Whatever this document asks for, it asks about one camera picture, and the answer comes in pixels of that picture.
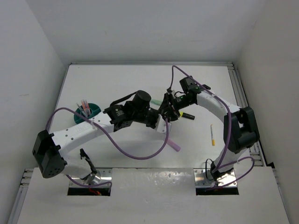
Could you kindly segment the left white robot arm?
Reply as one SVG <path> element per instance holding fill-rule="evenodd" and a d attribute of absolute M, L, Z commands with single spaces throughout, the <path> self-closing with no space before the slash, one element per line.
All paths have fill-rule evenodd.
<path fill-rule="evenodd" d="M 96 174 L 90 159 L 72 159 L 68 153 L 101 135 L 109 136 L 133 122 L 144 124 L 160 133 L 169 133 L 167 120 L 158 110 L 150 108 L 151 96 L 142 90 L 133 92 L 110 104 L 91 119 L 61 131 L 49 133 L 47 129 L 37 135 L 32 154 L 43 178 L 60 173 L 86 180 Z"/>

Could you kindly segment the blue clear pen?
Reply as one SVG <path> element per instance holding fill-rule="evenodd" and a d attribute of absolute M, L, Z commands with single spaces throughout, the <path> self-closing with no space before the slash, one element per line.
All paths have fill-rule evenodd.
<path fill-rule="evenodd" d="M 76 103 L 76 105 L 77 105 L 78 109 L 80 110 L 80 113 L 81 113 L 83 116 L 85 116 L 84 109 L 83 109 L 78 103 Z"/>

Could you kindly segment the pink lilac highlighter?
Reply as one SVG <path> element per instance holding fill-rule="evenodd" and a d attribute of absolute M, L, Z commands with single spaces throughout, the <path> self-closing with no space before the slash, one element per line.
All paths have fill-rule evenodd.
<path fill-rule="evenodd" d="M 178 144 L 176 144 L 174 141 L 172 141 L 171 139 L 168 139 L 168 140 L 167 140 L 167 144 L 168 144 L 171 148 L 173 148 L 176 152 L 179 152 L 179 151 L 181 150 L 181 147 L 180 147 Z"/>

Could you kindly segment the white yellow marker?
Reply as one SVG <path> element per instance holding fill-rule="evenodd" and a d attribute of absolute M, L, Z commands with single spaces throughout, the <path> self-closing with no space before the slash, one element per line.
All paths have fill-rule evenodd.
<path fill-rule="evenodd" d="M 214 133 L 213 133 L 213 124 L 210 125 L 210 133 L 211 133 L 212 146 L 215 146 L 215 139 L 214 139 Z"/>

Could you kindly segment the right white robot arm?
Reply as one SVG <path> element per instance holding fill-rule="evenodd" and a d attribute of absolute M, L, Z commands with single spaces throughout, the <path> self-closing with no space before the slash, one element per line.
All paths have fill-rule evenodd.
<path fill-rule="evenodd" d="M 171 88 L 164 94 L 158 111 L 168 121 L 178 119 L 181 109 L 198 105 L 223 123 L 225 146 L 220 155 L 211 163 L 210 173 L 213 180 L 230 172 L 241 154 L 260 139 L 254 111 L 251 107 L 239 107 L 216 96 L 207 85 L 201 85 L 192 76 L 180 80 L 183 90 L 176 96 Z"/>

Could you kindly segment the yellow black highlighter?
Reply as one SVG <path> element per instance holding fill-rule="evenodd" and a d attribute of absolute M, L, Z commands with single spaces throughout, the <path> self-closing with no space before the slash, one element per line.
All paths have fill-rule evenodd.
<path fill-rule="evenodd" d="M 180 112 L 180 117 L 186 118 L 186 119 L 190 119 L 190 120 L 195 120 L 195 116 L 185 113 L 185 112 Z"/>

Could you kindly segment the red clear pen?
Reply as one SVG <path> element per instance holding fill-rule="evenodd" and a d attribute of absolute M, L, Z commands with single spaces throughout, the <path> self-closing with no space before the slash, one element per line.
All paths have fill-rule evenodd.
<path fill-rule="evenodd" d="M 86 107 L 85 107 L 85 104 L 84 104 L 84 101 L 83 101 L 83 100 L 81 100 L 81 104 L 82 104 L 82 108 L 84 109 L 85 115 L 86 115 L 86 117 L 87 117 Z"/>

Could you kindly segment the orange clear pen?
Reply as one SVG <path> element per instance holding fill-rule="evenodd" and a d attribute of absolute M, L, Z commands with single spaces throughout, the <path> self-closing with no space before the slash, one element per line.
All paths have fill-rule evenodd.
<path fill-rule="evenodd" d="M 86 100 L 84 100 L 84 104 L 85 104 L 85 110 L 86 110 L 86 114 L 87 116 L 90 116 L 90 108 L 89 108 L 89 104 Z"/>

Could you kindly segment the purple clear pen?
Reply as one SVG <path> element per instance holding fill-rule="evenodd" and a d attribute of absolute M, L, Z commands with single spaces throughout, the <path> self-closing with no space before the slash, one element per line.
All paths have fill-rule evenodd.
<path fill-rule="evenodd" d="M 87 113 L 87 116 L 88 116 L 88 117 L 91 115 L 92 112 L 91 112 L 90 108 L 87 108 L 87 109 L 86 109 L 86 113 Z"/>

